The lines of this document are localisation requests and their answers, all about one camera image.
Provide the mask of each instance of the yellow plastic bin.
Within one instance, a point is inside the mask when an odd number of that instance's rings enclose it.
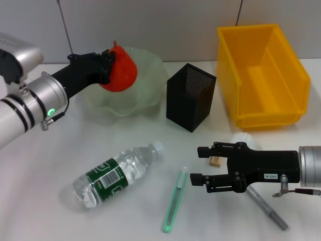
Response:
[[[306,113],[310,78],[277,24],[218,28],[217,79],[235,125],[295,123]]]

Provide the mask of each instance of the label sticker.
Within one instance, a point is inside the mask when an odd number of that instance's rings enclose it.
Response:
[[[90,170],[86,175],[102,201],[128,186],[124,172],[113,158]]]
[[[264,173],[264,179],[278,179],[277,174]]]

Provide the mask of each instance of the black mesh pen holder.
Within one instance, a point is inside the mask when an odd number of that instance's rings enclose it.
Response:
[[[193,132],[209,115],[216,77],[186,64],[167,81],[166,117]]]

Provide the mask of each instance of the white wall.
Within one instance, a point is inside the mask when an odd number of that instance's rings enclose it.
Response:
[[[236,23],[241,0],[60,0],[75,53],[113,40],[165,61],[215,60],[218,26]],[[299,58],[321,58],[321,0],[244,0],[239,25],[279,23]],[[45,63],[68,63],[57,0],[0,0],[0,32],[40,46]]]
[[[67,63],[70,54],[56,0],[0,0],[0,32],[41,48],[47,63]]]
[[[75,53],[101,52],[113,40],[165,61],[213,60],[218,26],[236,23],[240,0],[64,0]]]
[[[278,23],[299,58],[321,58],[321,0],[244,0],[238,25]]]

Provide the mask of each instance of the plastic water bottle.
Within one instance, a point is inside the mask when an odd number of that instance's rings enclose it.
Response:
[[[163,159],[164,148],[160,142],[129,149],[81,175],[73,182],[73,187],[81,204],[94,208],[135,183],[153,162]]]

